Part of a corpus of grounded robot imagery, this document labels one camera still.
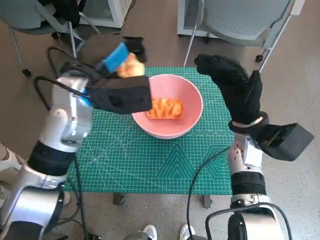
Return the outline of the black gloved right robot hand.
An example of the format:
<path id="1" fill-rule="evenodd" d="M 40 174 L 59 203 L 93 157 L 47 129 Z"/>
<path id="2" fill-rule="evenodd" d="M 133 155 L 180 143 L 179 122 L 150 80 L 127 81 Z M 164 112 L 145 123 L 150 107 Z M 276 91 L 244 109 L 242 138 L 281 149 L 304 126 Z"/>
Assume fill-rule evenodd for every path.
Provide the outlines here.
<path id="1" fill-rule="evenodd" d="M 248 74 L 238 61 L 218 54 L 199 54 L 194 63 L 199 74 L 217 85 L 234 122 L 249 125 L 260 117 L 263 85 L 258 70 Z"/>

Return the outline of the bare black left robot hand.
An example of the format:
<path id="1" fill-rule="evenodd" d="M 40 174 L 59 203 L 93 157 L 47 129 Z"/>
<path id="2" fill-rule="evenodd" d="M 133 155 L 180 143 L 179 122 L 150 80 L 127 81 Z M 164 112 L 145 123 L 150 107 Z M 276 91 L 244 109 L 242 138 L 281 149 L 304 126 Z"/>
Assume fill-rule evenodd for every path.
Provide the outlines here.
<path id="1" fill-rule="evenodd" d="M 84 43 L 78 59 L 106 78 L 114 74 L 130 54 L 134 54 L 139 63 L 146 63 L 143 41 L 142 37 L 96 34 Z"/>

